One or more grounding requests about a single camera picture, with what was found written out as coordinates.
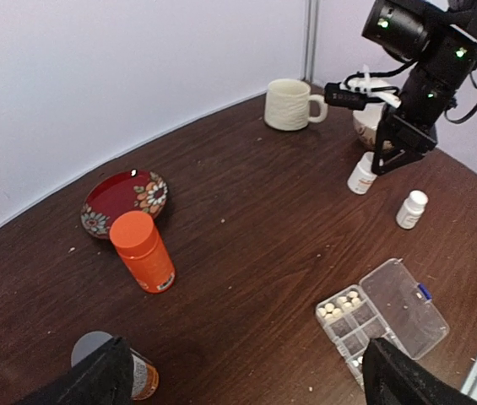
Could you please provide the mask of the white pill bottle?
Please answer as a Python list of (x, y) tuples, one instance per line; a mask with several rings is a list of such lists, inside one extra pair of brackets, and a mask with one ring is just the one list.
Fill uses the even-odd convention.
[(427, 203), (428, 196), (423, 191), (411, 191), (396, 215), (397, 225), (404, 230), (413, 229), (425, 212)]
[(373, 152), (365, 152), (347, 180), (348, 188), (357, 195), (366, 194), (377, 178), (371, 171), (373, 157)]

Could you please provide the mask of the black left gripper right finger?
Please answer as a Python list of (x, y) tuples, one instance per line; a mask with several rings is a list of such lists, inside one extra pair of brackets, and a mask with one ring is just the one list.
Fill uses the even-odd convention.
[(380, 404), (476, 404), (459, 390), (380, 337), (368, 343), (362, 363), (367, 405)]

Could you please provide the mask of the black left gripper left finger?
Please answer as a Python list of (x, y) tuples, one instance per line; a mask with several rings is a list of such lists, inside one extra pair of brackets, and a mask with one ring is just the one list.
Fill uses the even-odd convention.
[(18, 404), (131, 404), (132, 388), (125, 360), (130, 346), (113, 336), (87, 358)]

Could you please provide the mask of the orange pill bottle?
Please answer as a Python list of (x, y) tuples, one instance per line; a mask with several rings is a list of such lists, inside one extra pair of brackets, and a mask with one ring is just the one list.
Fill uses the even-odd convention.
[(176, 269), (152, 217), (130, 211), (111, 226), (110, 240), (138, 285), (147, 293), (160, 294), (176, 279)]

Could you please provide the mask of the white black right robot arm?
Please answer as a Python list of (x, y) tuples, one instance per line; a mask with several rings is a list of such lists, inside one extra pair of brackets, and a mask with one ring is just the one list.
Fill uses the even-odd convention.
[(477, 68), (477, 1), (376, 1), (363, 37), (412, 64), (377, 128), (371, 170), (384, 175), (423, 159), (437, 146), (435, 124), (455, 107), (455, 95)]

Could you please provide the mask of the grey lid pill bottle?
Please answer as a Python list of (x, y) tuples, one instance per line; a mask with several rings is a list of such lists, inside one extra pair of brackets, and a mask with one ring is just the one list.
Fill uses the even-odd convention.
[[(103, 331), (84, 334), (73, 346), (70, 356), (71, 366), (78, 365), (111, 338), (110, 333)], [(154, 365), (142, 354), (130, 348), (125, 366), (126, 376), (130, 377), (131, 398), (134, 401), (143, 401), (152, 397), (160, 384), (160, 374)]]

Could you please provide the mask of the clear plastic pill organizer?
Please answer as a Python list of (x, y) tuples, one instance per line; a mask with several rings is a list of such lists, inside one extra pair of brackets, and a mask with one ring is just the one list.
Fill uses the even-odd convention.
[(317, 321), (359, 387), (364, 386), (362, 371), (354, 369), (350, 361), (364, 355), (371, 339), (384, 338), (419, 360), (450, 331), (429, 290), (415, 280), (401, 259), (386, 260), (352, 285), (359, 286), (365, 303), (334, 323)]

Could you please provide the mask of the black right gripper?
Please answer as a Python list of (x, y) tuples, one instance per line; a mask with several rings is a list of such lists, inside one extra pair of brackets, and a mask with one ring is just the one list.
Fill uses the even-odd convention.
[(385, 175), (433, 150), (437, 146), (436, 121), (452, 104), (455, 92), (424, 68), (414, 67), (398, 92), (399, 107), (382, 110), (371, 171)]

